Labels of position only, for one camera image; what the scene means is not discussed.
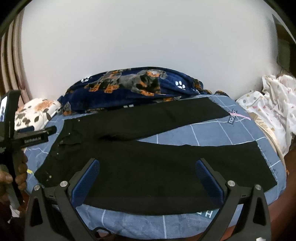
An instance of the metal rivet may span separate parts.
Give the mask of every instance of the metal rivet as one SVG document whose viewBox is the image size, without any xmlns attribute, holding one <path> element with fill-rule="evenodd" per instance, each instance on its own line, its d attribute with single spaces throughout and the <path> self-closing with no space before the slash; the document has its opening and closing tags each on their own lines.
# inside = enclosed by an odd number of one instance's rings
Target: metal rivet
<svg viewBox="0 0 296 241">
<path fill-rule="evenodd" d="M 59 184 L 61 187 L 65 187 L 68 185 L 68 182 L 67 181 L 62 181 L 60 184 Z"/>
<path fill-rule="evenodd" d="M 35 186 L 34 186 L 34 190 L 35 190 L 35 191 L 37 191 L 37 190 L 39 190 L 39 189 L 40 189 L 40 185 L 35 185 Z"/>
<path fill-rule="evenodd" d="M 262 187 L 261 187 L 260 185 L 258 185 L 258 184 L 255 185 L 255 188 L 256 188 L 257 190 L 259 190 L 259 191 L 262 189 Z"/>
<path fill-rule="evenodd" d="M 231 186 L 231 187 L 234 187 L 235 186 L 235 182 L 234 181 L 228 181 L 228 185 Z"/>
</svg>

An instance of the blue gripper pad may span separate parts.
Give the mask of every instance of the blue gripper pad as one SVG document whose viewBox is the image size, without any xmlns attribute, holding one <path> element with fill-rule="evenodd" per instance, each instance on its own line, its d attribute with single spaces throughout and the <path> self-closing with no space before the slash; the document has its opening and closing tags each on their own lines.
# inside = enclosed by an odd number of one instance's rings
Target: blue gripper pad
<svg viewBox="0 0 296 241">
<path fill-rule="evenodd" d="M 223 190 L 201 160 L 196 162 L 195 171 L 212 202 L 221 207 L 224 204 Z"/>
<path fill-rule="evenodd" d="M 100 163 L 94 160 L 72 190 L 71 204 L 74 208 L 83 204 L 100 171 Z"/>
</svg>

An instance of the white wall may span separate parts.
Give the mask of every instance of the white wall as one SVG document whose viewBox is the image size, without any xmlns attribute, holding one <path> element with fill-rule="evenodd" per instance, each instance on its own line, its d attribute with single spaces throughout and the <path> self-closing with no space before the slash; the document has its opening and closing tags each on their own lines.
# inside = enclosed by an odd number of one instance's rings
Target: white wall
<svg viewBox="0 0 296 241">
<path fill-rule="evenodd" d="M 34 98 L 57 99 L 86 76 L 160 66 L 236 99 L 279 72 L 272 12 L 263 0 L 33 0 L 25 74 Z"/>
</svg>

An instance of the hand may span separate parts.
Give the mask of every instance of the hand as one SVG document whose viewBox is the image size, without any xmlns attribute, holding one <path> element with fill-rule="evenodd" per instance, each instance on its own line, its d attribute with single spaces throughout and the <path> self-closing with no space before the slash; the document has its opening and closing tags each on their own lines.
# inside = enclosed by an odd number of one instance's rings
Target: hand
<svg viewBox="0 0 296 241">
<path fill-rule="evenodd" d="M 19 190 L 23 191 L 27 188 L 27 165 L 26 162 L 28 161 L 28 158 L 23 153 L 22 163 L 18 166 L 18 176 L 15 178 L 15 182 L 18 185 Z M 8 196 L 5 193 L 5 184 L 12 183 L 12 176 L 4 171 L 0 171 L 0 201 L 1 202 L 8 202 Z"/>
</svg>

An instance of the white paw print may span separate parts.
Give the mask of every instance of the white paw print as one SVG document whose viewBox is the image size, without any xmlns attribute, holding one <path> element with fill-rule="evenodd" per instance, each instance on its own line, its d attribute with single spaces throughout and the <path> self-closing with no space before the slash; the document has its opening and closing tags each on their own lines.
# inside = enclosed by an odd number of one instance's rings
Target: white paw print
<svg viewBox="0 0 296 241">
<path fill-rule="evenodd" d="M 86 77 L 86 78 L 84 78 L 84 79 L 82 79 L 82 80 L 80 80 L 80 81 L 81 81 L 81 83 L 84 83 L 84 82 L 86 82 L 86 81 L 89 81 L 89 78 L 90 78 L 90 76 L 89 76 L 89 77 Z"/>
<path fill-rule="evenodd" d="M 176 81 L 175 84 L 176 84 L 176 86 L 177 86 L 178 88 L 180 88 L 180 89 L 182 89 L 182 90 L 185 89 L 185 85 L 182 84 L 182 81 L 179 81 L 179 82 Z"/>
</svg>

